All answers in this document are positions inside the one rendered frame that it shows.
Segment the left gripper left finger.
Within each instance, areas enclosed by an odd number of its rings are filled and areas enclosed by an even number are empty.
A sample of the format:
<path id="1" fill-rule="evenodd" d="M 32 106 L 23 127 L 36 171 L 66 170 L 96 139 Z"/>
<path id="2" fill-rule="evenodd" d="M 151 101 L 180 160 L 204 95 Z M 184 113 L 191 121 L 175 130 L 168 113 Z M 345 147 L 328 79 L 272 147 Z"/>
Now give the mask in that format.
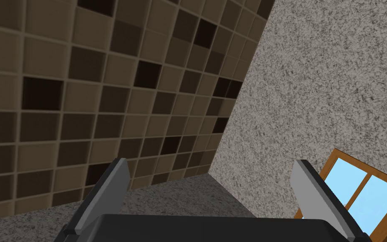
<path id="1" fill-rule="evenodd" d="M 55 242 L 93 242 L 104 215 L 120 212 L 129 183 L 127 160 L 116 158 L 62 227 Z"/>

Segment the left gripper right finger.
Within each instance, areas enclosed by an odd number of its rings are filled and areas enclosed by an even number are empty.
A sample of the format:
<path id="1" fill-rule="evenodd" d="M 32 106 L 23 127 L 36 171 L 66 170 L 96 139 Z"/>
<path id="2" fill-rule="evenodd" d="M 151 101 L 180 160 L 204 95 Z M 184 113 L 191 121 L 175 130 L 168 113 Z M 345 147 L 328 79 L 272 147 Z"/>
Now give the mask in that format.
<path id="1" fill-rule="evenodd" d="M 324 222 L 344 242 L 371 242 L 310 162 L 294 161 L 290 185 L 304 219 Z"/>

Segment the brown framed window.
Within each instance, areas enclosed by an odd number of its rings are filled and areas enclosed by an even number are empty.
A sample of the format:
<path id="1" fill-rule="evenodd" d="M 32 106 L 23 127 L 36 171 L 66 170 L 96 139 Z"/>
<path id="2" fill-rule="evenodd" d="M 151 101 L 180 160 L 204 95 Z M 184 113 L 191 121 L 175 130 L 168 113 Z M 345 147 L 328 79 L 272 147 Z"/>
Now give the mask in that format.
<path id="1" fill-rule="evenodd" d="M 371 242 L 387 242 L 387 174 L 338 149 L 318 174 Z"/>

